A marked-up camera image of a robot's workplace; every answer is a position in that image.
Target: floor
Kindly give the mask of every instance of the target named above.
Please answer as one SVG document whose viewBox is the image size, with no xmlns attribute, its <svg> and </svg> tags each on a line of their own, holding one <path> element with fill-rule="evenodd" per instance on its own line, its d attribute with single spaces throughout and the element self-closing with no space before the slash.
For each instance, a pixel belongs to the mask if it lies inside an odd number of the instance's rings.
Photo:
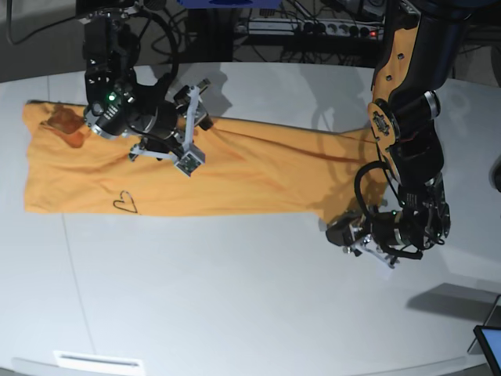
<svg viewBox="0 0 501 376">
<path fill-rule="evenodd" d="M 320 0 L 303 0 L 301 2 L 310 12 L 316 12 L 319 18 L 332 17 L 331 12 L 320 12 Z M 25 35 L 36 27 L 40 27 L 56 20 L 61 20 L 74 14 L 75 0 L 17 0 L 14 3 L 15 38 Z M 292 11 L 291 5 L 284 2 L 285 9 Z M 169 2 L 168 8 L 176 14 L 182 7 L 176 2 Z M 5 19 L 5 0 L 0 0 L 0 20 Z M 139 31 L 142 20 L 132 22 L 133 29 Z M 0 23 L 0 35 L 5 34 L 5 22 Z M 158 55 L 149 48 L 151 42 L 157 38 L 159 29 L 151 27 L 146 32 L 140 65 L 161 63 L 164 56 Z M 12 81 L 21 78 L 37 77 L 47 74 L 59 74 L 85 69 L 85 62 L 81 58 L 83 41 L 83 27 L 77 21 L 72 21 L 48 29 L 32 38 L 28 42 L 12 47 L 4 38 L 0 38 L 0 51 L 4 56 L 0 59 L 0 82 Z M 168 48 L 167 44 L 159 47 Z M 492 73 L 490 47 L 476 49 L 463 53 L 474 46 L 465 46 L 456 60 L 456 78 L 464 81 L 477 82 L 484 85 L 498 86 Z M 243 47 L 238 49 L 235 57 L 241 61 L 276 60 L 280 49 L 259 46 L 256 49 Z M 337 59 L 330 59 L 328 63 L 339 63 Z"/>
</svg>

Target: white table surface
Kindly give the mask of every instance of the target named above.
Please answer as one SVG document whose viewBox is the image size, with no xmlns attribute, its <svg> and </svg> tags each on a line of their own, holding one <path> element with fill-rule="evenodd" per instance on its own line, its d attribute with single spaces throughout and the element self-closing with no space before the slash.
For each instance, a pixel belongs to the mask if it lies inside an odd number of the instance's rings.
<svg viewBox="0 0 501 376">
<path fill-rule="evenodd" d="M 62 215 L 24 211 L 30 99 L 49 98 L 47 78 L 0 84 L 0 367 L 13 356 L 52 362 L 55 348 L 92 351 Z"/>
</svg>

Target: orange t-shirt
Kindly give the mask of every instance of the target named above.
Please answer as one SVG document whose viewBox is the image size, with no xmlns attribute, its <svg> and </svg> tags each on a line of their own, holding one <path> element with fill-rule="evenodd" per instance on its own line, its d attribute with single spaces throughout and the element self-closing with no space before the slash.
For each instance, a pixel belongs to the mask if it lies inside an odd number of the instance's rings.
<svg viewBox="0 0 501 376">
<path fill-rule="evenodd" d="M 377 159 L 370 130 L 333 135 L 252 121 L 218 119 L 195 144 L 206 164 L 191 178 L 170 161 L 128 160 L 136 137 L 103 139 L 84 126 L 83 107 L 31 103 L 25 208 L 38 213 L 162 216 L 315 212 L 329 222 L 353 208 L 353 179 Z M 386 181 L 371 172 L 368 203 Z"/>
</svg>

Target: white table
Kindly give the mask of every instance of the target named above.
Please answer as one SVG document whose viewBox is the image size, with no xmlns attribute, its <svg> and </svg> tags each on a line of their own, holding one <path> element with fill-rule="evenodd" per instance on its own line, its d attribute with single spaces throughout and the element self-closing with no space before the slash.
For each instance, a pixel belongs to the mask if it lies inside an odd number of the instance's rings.
<svg viewBox="0 0 501 376">
<path fill-rule="evenodd" d="M 367 123 L 367 69 L 206 63 L 181 72 L 183 83 L 212 80 L 205 102 L 213 115 L 332 132 Z M 138 76 L 156 81 L 150 68 Z M 14 306 L 0 316 L 0 366 L 12 356 L 53 363 L 55 349 L 143 359 L 153 376 L 438 375 L 483 361 L 465 357 L 482 312 L 439 314 L 426 303 L 434 301 L 429 291 L 450 302 L 443 295 L 455 292 L 446 284 L 501 291 L 501 195 L 488 181 L 501 154 L 501 90 L 459 81 L 440 90 L 451 236 L 421 262 L 403 260 L 388 274 L 372 258 L 329 244 L 313 214 L 62 220 L 23 213 L 29 135 L 20 104 L 85 103 L 82 74 L 49 77 L 49 97 L 44 80 L 5 84 L 12 102 L 0 102 L 0 153 L 9 161 L 0 172 L 10 177 L 0 188 L 7 207 L 0 259 L 8 270 L 7 280 L 0 273 L 0 299 Z M 42 294 L 45 310 L 32 312 Z M 38 323 L 32 351 L 19 340 L 33 336 L 26 321 Z"/>
</svg>

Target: cable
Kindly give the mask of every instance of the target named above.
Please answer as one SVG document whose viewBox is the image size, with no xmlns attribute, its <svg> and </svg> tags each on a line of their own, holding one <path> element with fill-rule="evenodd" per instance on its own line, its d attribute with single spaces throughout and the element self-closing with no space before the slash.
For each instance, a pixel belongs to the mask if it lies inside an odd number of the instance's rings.
<svg viewBox="0 0 501 376">
<path fill-rule="evenodd" d="M 182 34 L 181 30 L 179 29 L 179 24 L 184 19 L 181 19 L 178 22 L 175 22 L 175 19 L 178 18 L 179 16 L 181 16 L 182 14 L 184 14 L 185 12 L 187 12 L 187 10 L 183 9 L 183 10 L 177 12 L 174 16 L 172 16 L 172 14 L 169 12 L 169 10 L 167 9 L 167 7 L 164 7 L 162 10 L 165 13 L 165 15 L 168 17 L 168 25 L 169 25 L 169 27 L 172 26 L 172 28 L 174 29 L 174 32 L 178 35 L 178 38 L 179 38 L 178 47 L 180 47 L 181 43 L 182 43 L 183 34 Z"/>
<path fill-rule="evenodd" d="M 370 172 L 371 170 L 375 170 L 378 168 L 380 168 L 382 170 L 386 170 L 386 169 L 388 169 L 388 166 L 383 161 L 373 161 L 373 162 L 370 162 L 369 164 L 366 164 L 365 166 L 362 166 L 358 170 L 357 174 L 355 175 L 355 197 L 357 199 L 357 202 L 359 203 L 359 206 L 360 206 L 360 209 L 362 210 L 362 213 L 372 223 L 377 222 L 377 219 L 372 215 L 372 213 L 367 208 L 366 202 L 363 199 L 362 190 L 360 189 L 360 186 L 361 186 L 363 176 L 365 174 L 367 174 L 368 172 Z M 419 249 L 416 252 L 412 253 L 412 252 L 394 249 L 394 248 L 389 247 L 388 245 L 383 244 L 383 243 L 378 244 L 378 245 L 381 247 L 381 249 L 384 252 L 386 252 L 389 255 L 394 256 L 394 257 L 401 257 L 404 259 L 415 259 L 415 260 L 419 260 L 419 259 L 423 258 L 423 253 Z"/>
<path fill-rule="evenodd" d="M 385 162 L 383 162 L 383 160 L 381 159 L 381 153 L 380 153 L 380 150 L 379 150 L 379 147 L 377 147 L 377 156 L 379 157 L 379 161 L 381 163 L 384 163 L 386 166 L 387 164 Z M 386 178 L 387 182 L 388 182 L 388 185 L 390 186 L 391 188 L 391 191 L 393 192 L 393 194 L 395 195 L 395 198 L 397 199 L 398 201 L 398 205 L 400 205 L 401 207 L 405 206 L 401 201 L 400 201 L 400 197 L 398 196 L 398 193 L 396 191 L 396 189 L 393 187 L 393 184 L 391 183 L 391 180 L 390 180 L 390 177 L 388 176 L 386 170 L 388 168 L 384 168 L 383 169 L 383 173 L 384 173 L 384 177 Z M 437 245 L 444 245 L 445 242 L 442 240 L 442 239 L 439 239 L 437 237 L 435 237 L 434 235 L 431 235 L 430 233 L 428 233 L 428 231 L 426 230 L 426 228 L 423 228 L 415 219 L 414 217 L 410 217 L 411 219 L 411 222 L 413 222 L 413 225 L 415 227 L 417 227 L 419 230 L 423 231 L 423 234 L 426 235 L 428 238 L 431 239 L 431 241 Z"/>
<path fill-rule="evenodd" d="M 74 20 L 74 16 L 65 18 L 64 20 L 57 21 L 54 23 L 50 23 L 49 25 L 46 25 L 44 27 L 40 27 L 37 30 L 32 31 L 30 34 L 26 35 L 25 37 L 22 37 L 19 41 L 14 41 L 13 39 L 13 30 L 12 30 L 12 23 L 13 23 L 13 0 L 7 0 L 7 14 L 6 14 L 6 37 L 7 41 L 11 45 L 20 45 L 30 39 L 31 37 L 35 36 L 36 34 L 40 33 L 41 31 L 47 30 L 50 27 L 54 27 L 60 24 L 64 24 L 65 22 Z"/>
<path fill-rule="evenodd" d="M 465 49 L 462 52 L 460 52 L 459 55 L 464 55 L 465 53 L 477 51 L 478 49 L 482 49 L 484 47 L 487 47 L 487 46 L 486 45 L 478 45 L 477 47 L 473 47 L 472 49 Z"/>
<path fill-rule="evenodd" d="M 318 16 L 320 16 L 320 14 L 322 14 L 323 12 L 325 12 L 325 11 L 327 11 L 327 10 L 331 11 L 332 16 L 333 16 L 334 18 L 336 18 L 336 16 L 335 16 L 335 15 L 334 15 L 334 13 L 333 13 L 333 10 L 332 10 L 332 9 L 331 9 L 328 5 L 324 5 L 324 6 L 323 6 L 322 8 L 320 8 L 320 10 L 319 10 L 317 13 L 315 13 L 313 16 L 314 16 L 315 18 L 317 18 Z"/>
<path fill-rule="evenodd" d="M 247 18 L 247 37 L 249 38 L 251 35 L 249 34 L 249 24 L 251 23 L 251 17 L 252 17 L 252 11 L 253 9 L 250 9 L 249 11 L 249 17 Z M 256 55 L 258 55 L 261 60 L 263 60 L 263 62 L 267 63 L 267 59 L 265 59 L 265 57 L 258 51 L 258 49 L 256 48 L 255 45 L 249 45 L 253 50 L 254 52 L 256 52 Z"/>
<path fill-rule="evenodd" d="M 141 39 L 144 36 L 144 34 L 146 33 L 146 30 L 148 30 L 148 27 L 150 27 L 150 24 L 151 24 L 151 13 L 150 13 L 150 16 L 148 17 L 148 20 L 146 21 L 146 24 L 144 25 L 144 27 L 141 30 L 141 34 L 139 35 L 139 42 L 141 42 Z"/>
<path fill-rule="evenodd" d="M 159 42 L 162 42 L 163 40 L 165 39 L 165 35 L 162 35 L 161 37 L 155 39 L 152 43 L 151 43 L 151 46 L 150 48 L 156 52 L 156 53 L 159 53 L 160 55 L 164 55 L 164 56 L 171 56 L 171 54 L 169 52 L 165 52 L 165 51 L 162 51 L 161 49 L 157 48 L 157 43 Z"/>
<path fill-rule="evenodd" d="M 169 41 L 169 44 L 171 45 L 171 58 L 172 58 L 172 67 L 171 67 L 171 72 L 170 74 L 165 74 L 160 80 L 158 80 L 158 85 L 166 85 L 167 89 L 165 90 L 165 93 L 167 94 L 167 90 L 172 84 L 172 82 L 175 80 L 175 78 L 178 76 L 179 72 L 179 51 L 178 51 L 178 44 L 175 40 L 174 34 L 172 34 L 171 29 L 169 28 L 167 22 L 158 15 L 157 13 L 150 13 L 145 10 L 142 10 L 138 13 L 136 13 L 134 16 L 138 17 L 149 17 L 151 16 L 151 20 L 157 24 L 158 26 L 161 27 L 161 29 L 164 31 L 165 35 L 167 36 L 167 39 Z"/>
</svg>

